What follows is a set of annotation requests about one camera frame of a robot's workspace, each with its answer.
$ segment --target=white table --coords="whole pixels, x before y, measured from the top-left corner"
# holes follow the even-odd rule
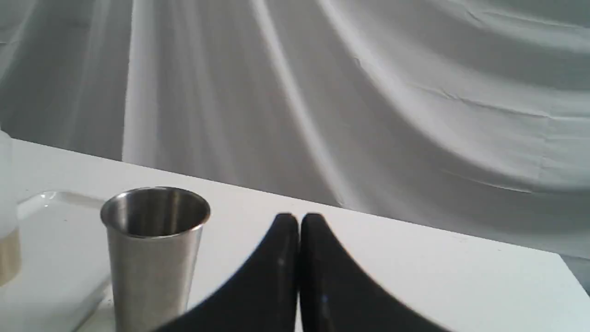
[[[152,185],[204,196],[212,216],[203,232],[192,305],[240,267],[276,213],[301,218],[316,211],[376,282],[451,331],[590,330],[590,298],[553,253],[17,140],[14,165],[19,199],[50,189],[109,198]],[[112,319],[106,299],[81,330],[112,331]]]

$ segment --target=black object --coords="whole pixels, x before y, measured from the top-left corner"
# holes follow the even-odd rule
[[[305,332],[446,332],[367,276],[320,214],[303,219],[299,258]]]
[[[158,331],[293,332],[298,247],[297,220],[278,214],[256,250],[217,292]]]

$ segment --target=metal cup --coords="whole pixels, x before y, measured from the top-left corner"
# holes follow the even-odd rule
[[[187,190],[140,188],[107,201],[117,332],[152,331],[186,311],[207,201]]]

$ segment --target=draped white cloth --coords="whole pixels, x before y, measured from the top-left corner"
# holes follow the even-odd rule
[[[589,90],[586,0],[0,6],[16,138],[579,258]]]

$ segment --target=clear plastic tray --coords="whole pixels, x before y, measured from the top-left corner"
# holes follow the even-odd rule
[[[46,191],[19,203],[22,267],[0,287],[2,331],[74,331],[109,285],[102,201]]]

